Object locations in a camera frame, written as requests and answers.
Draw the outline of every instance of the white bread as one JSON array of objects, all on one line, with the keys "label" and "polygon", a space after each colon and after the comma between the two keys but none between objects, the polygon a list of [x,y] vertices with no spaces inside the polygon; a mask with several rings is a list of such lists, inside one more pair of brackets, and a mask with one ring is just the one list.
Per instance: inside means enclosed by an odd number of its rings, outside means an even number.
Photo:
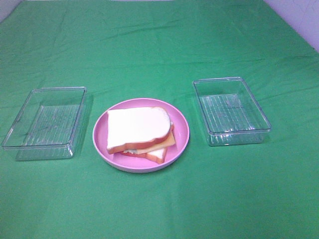
[{"label": "white bread", "polygon": [[167,147],[160,148],[147,153],[135,154],[130,152],[121,152],[121,154],[126,156],[131,156],[131,157],[146,158],[150,161],[161,164],[161,163],[164,163],[166,152],[167,152]]},{"label": "white bread", "polygon": [[170,132],[170,119],[162,107],[139,107],[109,110],[109,154],[127,149],[143,149],[165,141]]}]

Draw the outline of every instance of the sandwich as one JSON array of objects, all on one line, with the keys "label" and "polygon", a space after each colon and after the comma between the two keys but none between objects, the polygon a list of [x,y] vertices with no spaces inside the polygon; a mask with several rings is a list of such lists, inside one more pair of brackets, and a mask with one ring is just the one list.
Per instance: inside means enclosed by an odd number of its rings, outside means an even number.
[{"label": "sandwich", "polygon": [[173,124],[162,107],[109,110],[109,154],[143,157],[163,163],[167,147],[175,144]]}]

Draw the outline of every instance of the green tablecloth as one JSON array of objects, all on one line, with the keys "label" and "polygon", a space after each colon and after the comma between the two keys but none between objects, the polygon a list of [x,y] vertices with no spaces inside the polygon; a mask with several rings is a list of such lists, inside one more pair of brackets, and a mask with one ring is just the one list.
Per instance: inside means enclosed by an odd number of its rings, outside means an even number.
[{"label": "green tablecloth", "polygon": [[[318,238],[319,55],[261,0],[25,1],[0,24],[0,140],[29,91],[86,86],[83,146],[66,160],[0,151],[0,237]],[[192,81],[243,77],[273,130],[209,147]],[[133,174],[92,143],[97,118],[131,98],[179,108],[189,144]]]}]

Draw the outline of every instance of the white wall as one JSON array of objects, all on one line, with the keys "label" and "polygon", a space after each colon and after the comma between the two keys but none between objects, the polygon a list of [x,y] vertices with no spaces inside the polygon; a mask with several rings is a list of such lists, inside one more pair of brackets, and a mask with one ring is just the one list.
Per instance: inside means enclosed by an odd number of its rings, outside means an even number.
[{"label": "white wall", "polygon": [[22,0],[0,0],[0,22],[2,22]]},{"label": "white wall", "polygon": [[319,0],[264,0],[319,52]]}]

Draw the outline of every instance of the clear plastic container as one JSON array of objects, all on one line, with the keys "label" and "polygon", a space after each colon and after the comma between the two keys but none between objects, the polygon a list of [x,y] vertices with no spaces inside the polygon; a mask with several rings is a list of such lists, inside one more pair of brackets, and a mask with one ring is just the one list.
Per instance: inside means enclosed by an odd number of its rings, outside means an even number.
[{"label": "clear plastic container", "polygon": [[85,116],[85,87],[32,90],[2,142],[16,160],[71,158]]},{"label": "clear plastic container", "polygon": [[271,125],[240,77],[193,82],[209,146],[260,143]]}]

